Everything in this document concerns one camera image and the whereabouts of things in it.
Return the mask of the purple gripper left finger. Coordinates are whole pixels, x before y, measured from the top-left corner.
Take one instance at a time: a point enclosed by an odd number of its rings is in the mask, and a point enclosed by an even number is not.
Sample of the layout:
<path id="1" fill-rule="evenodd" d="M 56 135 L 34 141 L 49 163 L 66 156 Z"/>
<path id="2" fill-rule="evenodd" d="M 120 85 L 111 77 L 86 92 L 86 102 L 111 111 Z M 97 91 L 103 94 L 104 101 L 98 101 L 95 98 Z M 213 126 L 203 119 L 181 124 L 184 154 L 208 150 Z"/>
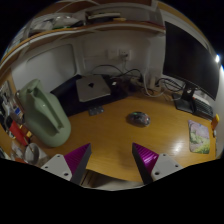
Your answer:
<path id="1" fill-rule="evenodd" d="M 66 155 L 56 154 L 42 166 L 42 169 L 79 185 L 91 153 L 91 144 L 88 143 Z"/>

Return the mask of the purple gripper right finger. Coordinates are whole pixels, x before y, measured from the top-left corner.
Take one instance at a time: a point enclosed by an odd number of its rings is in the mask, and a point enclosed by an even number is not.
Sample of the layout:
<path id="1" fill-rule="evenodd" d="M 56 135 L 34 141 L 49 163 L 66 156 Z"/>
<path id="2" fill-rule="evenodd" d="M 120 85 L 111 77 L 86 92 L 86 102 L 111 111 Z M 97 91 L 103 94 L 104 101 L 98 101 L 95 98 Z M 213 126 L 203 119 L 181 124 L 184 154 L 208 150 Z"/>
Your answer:
<path id="1" fill-rule="evenodd" d="M 157 154 L 137 143 L 132 144 L 132 154 L 145 185 L 182 169 L 168 154 Z"/>

